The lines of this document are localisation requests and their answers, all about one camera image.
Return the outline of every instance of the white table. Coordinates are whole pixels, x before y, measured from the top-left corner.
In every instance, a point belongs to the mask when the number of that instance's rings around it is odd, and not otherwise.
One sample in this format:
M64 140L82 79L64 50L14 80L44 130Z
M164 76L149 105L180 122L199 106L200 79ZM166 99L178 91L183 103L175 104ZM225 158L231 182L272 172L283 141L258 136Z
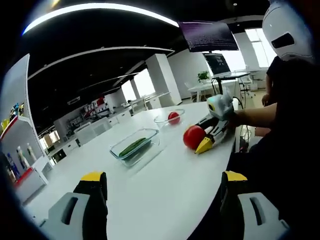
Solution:
M218 83L216 81L213 83L213 85L215 86L215 89L217 90L219 89ZM224 80L221 82L221 85L222 87L229 88L230 93L232 94L233 97L237 97L241 99L238 79ZM212 90L213 88L212 88L211 81L208 81L206 83L199 83L198 85L189 88L188 91L190 93L196 92L196 101L198 103L200 102L201 91L210 90L210 89Z
M238 109L237 100L234 107ZM163 108L142 111L120 123L60 161L49 185L26 210L39 222L66 192L72 192L84 174L104 171L107 176L107 236L110 240L186 240L212 203L226 170L235 135L200 155L188 149L182 136L188 125L208 114L205 102L173 106L185 109L184 121L161 137L163 151L142 169L126 168L109 146L140 128L157 128L154 118Z

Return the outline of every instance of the red tomato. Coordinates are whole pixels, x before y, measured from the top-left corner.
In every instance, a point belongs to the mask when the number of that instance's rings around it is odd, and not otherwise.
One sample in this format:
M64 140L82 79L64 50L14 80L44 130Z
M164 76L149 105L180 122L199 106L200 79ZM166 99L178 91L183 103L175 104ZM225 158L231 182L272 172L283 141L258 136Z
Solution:
M168 116L168 120L169 120L169 123L172 125L179 123L180 122L179 114L175 111L170 112L170 114Z
M196 150L201 141L205 138L206 132L198 125L189 127L183 134L183 142L188 148Z

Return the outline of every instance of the potted plant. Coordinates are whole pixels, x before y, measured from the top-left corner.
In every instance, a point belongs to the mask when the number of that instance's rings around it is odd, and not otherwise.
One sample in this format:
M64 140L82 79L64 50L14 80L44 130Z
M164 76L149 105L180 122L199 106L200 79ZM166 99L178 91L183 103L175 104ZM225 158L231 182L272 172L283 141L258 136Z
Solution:
M208 71L201 71L198 73L198 81L201 83L203 80L208 80L209 77L209 72Z

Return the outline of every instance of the white pillar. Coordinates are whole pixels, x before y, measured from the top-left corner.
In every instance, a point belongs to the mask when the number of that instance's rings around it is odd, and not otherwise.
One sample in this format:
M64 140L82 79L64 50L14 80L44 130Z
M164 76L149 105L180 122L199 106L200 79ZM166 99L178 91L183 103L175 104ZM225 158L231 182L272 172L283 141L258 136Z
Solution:
M260 67L259 67L257 55L247 33L246 32L236 33L234 34L234 38L242 53L245 65L247 65L249 67L249 70L251 71L259 70Z
M155 92L157 94L170 92L173 103L180 104L182 102L180 93L167 56L155 54L146 61L146 65Z
M139 99L140 98L140 94L139 94L139 91L138 91L138 88L137 88L137 85L136 85L136 81L134 79L131 80L131 86L132 86L132 89L133 89L133 92L134 92L134 95L135 95L136 99Z

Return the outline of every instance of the ceiling light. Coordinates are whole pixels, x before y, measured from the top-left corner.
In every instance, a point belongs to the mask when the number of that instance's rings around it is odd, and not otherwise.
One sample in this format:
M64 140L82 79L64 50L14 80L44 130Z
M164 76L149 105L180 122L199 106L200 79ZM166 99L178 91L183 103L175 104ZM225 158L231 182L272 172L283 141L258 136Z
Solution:
M114 10L128 11L128 12L146 15L146 16L149 16L149 17L152 17L155 19L159 19L159 20L164 21L168 24L171 24L177 28L179 27L178 23L176 23L175 21L173 21L165 16L161 16L157 13L152 12L152 11L144 10L142 8L138 8L135 6L128 6L128 5L116 4L116 3L84 3L84 4L78 4L78 5L60 8L60 9L49 12L49 13L37 18L36 20L31 22L25 28L22 35L25 34L26 32L28 32L30 29L34 28L35 26L37 26L37 25L39 25L49 19L57 17L59 15L63 15L63 14L67 14L67 13L71 13L71 12L75 12L75 11L80 11L80 10L88 10L88 9L114 9Z

